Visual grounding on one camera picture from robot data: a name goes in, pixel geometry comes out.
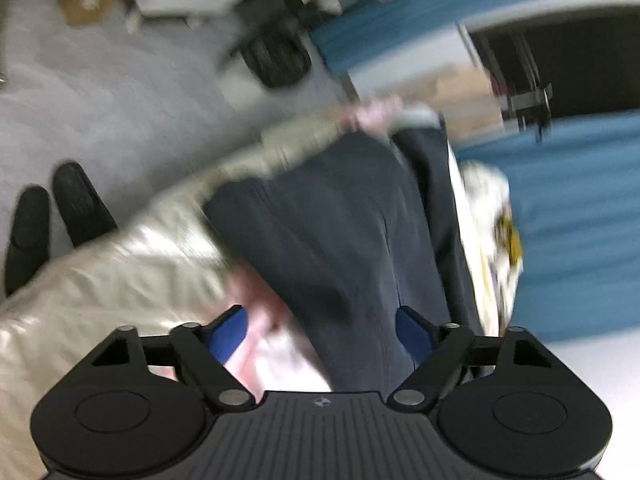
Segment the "white clothes pile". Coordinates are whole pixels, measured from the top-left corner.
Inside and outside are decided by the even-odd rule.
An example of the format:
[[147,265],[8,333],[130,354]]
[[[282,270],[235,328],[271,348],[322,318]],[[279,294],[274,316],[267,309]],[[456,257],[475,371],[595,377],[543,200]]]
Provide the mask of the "white clothes pile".
[[497,168],[481,162],[450,162],[459,231],[472,278],[480,326],[486,336],[498,337],[508,327],[523,259],[512,268],[496,243],[495,224],[510,214],[510,185]]

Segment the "blue curtain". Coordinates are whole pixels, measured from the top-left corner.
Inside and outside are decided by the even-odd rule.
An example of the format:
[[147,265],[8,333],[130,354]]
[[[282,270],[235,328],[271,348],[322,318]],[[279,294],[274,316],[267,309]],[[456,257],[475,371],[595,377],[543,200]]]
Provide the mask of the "blue curtain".
[[557,119],[457,151],[502,171],[524,247],[513,321],[542,341],[639,324],[639,113]]
[[431,30],[527,0],[370,1],[310,32],[326,68],[341,75]]

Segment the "left black shoe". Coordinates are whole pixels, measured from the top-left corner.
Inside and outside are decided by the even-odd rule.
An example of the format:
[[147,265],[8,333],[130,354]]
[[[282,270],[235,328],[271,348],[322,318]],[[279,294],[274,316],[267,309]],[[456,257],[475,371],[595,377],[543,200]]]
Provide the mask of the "left black shoe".
[[6,260],[4,292],[12,296],[49,261],[51,231],[50,196],[40,185],[24,188],[12,220]]

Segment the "dark navy garment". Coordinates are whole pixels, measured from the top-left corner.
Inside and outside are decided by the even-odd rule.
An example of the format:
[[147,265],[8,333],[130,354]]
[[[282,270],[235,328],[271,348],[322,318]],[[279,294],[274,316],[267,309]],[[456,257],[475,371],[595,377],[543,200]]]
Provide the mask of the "dark navy garment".
[[335,390],[389,393],[412,372],[402,306],[482,332],[440,129],[346,134],[282,174],[221,185],[203,211],[292,311]]

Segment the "beige black chair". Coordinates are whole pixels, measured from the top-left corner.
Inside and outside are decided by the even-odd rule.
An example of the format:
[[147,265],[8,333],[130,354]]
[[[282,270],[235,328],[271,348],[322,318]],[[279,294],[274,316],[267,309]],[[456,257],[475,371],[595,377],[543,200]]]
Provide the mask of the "beige black chair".
[[225,75],[245,68],[250,80],[266,90],[292,88],[311,71],[308,32],[345,10],[342,0],[242,0],[234,8],[242,35],[218,68]]

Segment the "pastel rainbow bed sheet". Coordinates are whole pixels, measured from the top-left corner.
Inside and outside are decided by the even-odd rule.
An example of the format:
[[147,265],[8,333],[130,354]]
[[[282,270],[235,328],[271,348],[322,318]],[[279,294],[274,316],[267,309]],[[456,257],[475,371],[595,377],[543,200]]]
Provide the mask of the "pastel rainbow bed sheet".
[[[1,304],[1,479],[44,474],[29,417],[39,399],[119,325],[160,335],[211,321],[254,292],[258,278],[209,234],[202,203],[221,183],[269,177],[340,135],[337,110],[296,117],[250,148],[214,162],[161,195],[125,229],[53,260]],[[330,391],[317,356],[293,321],[271,325],[257,348],[231,360],[250,388]]]

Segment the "mustard yellow garment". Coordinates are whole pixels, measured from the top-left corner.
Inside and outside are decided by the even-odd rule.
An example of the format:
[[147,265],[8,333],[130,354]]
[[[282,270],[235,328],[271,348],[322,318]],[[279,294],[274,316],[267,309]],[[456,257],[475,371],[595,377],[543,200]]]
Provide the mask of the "mustard yellow garment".
[[523,259],[523,245],[510,214],[503,214],[497,219],[495,237],[497,246],[508,256],[510,266],[517,266]]

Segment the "blue right curtain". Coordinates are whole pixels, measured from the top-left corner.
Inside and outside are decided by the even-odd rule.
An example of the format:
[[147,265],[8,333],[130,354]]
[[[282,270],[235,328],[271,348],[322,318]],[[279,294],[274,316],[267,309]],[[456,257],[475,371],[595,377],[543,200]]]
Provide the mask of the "blue right curtain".
[[639,113],[557,119],[457,151],[502,171],[524,247],[513,321],[542,341],[639,324]]

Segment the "blue left curtain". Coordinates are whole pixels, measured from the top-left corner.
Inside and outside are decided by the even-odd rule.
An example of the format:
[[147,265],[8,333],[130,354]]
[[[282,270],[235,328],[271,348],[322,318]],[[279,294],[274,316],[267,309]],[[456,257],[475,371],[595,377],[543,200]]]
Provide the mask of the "blue left curtain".
[[326,68],[341,75],[431,30],[527,0],[370,1],[310,32]]

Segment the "dark window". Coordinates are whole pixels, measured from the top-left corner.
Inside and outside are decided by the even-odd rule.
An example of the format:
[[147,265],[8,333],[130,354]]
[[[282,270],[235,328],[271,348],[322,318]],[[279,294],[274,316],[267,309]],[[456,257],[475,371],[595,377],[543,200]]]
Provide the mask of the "dark window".
[[472,32],[506,119],[553,119],[639,106],[639,10],[559,13]]

